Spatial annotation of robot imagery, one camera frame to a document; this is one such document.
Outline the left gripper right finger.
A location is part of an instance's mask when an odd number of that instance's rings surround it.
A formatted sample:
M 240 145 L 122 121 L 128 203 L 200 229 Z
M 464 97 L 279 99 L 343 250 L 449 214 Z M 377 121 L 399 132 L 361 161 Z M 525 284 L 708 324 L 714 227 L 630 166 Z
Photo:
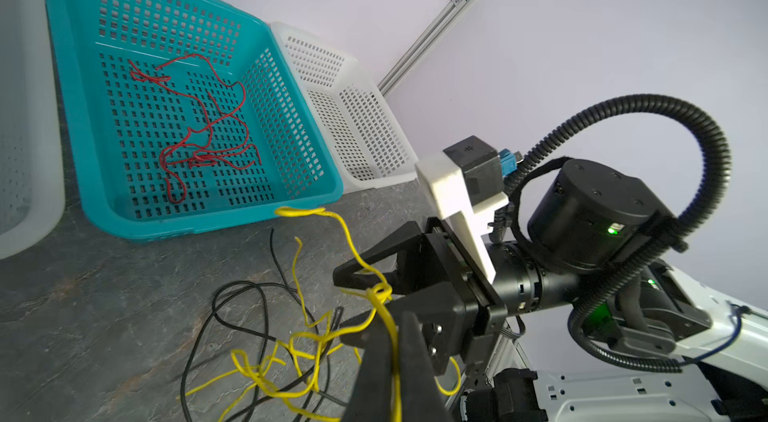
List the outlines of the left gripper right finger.
M 431 358 L 418 318 L 402 314 L 398 334 L 398 365 L 402 420 L 405 422 L 451 421 L 437 389 Z

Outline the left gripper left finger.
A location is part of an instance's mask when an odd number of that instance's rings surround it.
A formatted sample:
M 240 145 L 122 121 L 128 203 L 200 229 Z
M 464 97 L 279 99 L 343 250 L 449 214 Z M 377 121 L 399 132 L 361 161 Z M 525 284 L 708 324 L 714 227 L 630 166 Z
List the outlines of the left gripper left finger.
M 394 413 L 391 337 L 380 318 L 376 318 L 369 329 L 362 364 L 342 422 L 385 422 Z

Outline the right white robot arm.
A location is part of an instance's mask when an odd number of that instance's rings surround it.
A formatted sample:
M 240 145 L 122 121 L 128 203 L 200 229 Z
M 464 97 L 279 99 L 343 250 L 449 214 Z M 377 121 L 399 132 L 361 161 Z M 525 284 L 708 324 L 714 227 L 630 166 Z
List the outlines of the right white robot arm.
M 568 139 L 620 115 L 670 118 L 703 158 L 692 202 L 675 214 L 639 178 L 556 157 Z M 347 421 L 763 421 L 767 313 L 663 260 L 720 204 L 731 154 L 717 122 L 670 96 L 592 105 L 526 154 L 471 136 L 420 160 L 434 208 L 358 258 L 335 286 L 386 285 L 381 321 L 344 343 L 365 355 Z M 569 306 L 567 330 L 607 376 L 506 368 L 501 350 L 525 327 L 509 318 Z

